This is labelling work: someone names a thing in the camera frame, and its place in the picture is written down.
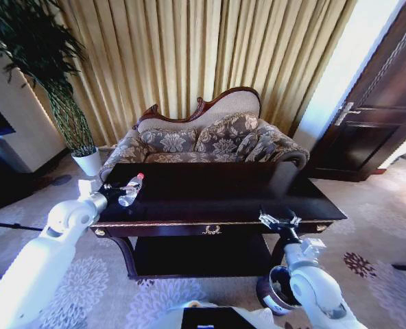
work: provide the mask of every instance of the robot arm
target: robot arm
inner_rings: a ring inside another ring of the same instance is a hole
[[[286,217],[279,220],[261,211],[259,218],[284,240],[291,291],[304,308],[313,328],[366,328],[357,321],[343,299],[337,281],[319,268],[318,256],[325,244],[320,239],[301,241],[294,231],[300,218],[292,211]]]
[[[43,231],[0,280],[0,328],[25,326],[40,315],[69,268],[78,239],[106,206],[107,199],[94,193],[51,209]]]

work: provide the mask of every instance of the potted plant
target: potted plant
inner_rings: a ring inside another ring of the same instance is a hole
[[[0,56],[11,63],[4,67],[32,78],[47,92],[53,116],[72,157],[87,175],[99,172],[101,161],[86,117],[73,98],[68,74],[77,74],[70,59],[83,59],[83,46],[70,31],[55,21],[50,8],[60,9],[54,0],[0,0]]]

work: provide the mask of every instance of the white planter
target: white planter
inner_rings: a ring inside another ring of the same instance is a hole
[[[98,148],[94,154],[89,156],[72,156],[72,158],[78,163],[87,176],[96,176],[101,169],[101,158],[99,157]]]

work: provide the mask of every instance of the sofa armrest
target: sofa armrest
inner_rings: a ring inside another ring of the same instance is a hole
[[[130,130],[125,137],[119,141],[116,149],[99,170],[99,178],[102,182],[105,182],[108,174],[118,162],[144,162],[147,154],[147,145],[141,140],[137,130]]]
[[[256,132],[260,138],[262,136],[270,137],[276,146],[270,161],[292,161],[300,170],[305,167],[309,160],[309,152],[296,144],[290,137],[280,132],[277,127],[269,123],[259,122]]]

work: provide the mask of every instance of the white wall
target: white wall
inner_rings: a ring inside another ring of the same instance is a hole
[[[16,130],[0,136],[1,156],[20,172],[32,172],[52,159],[65,148],[61,136],[53,126],[33,90],[20,71],[12,72],[7,82],[3,73],[5,58],[0,58],[0,112]],[[6,152],[4,145],[14,151]]]
[[[405,0],[358,0],[294,140],[312,150],[393,23]]]

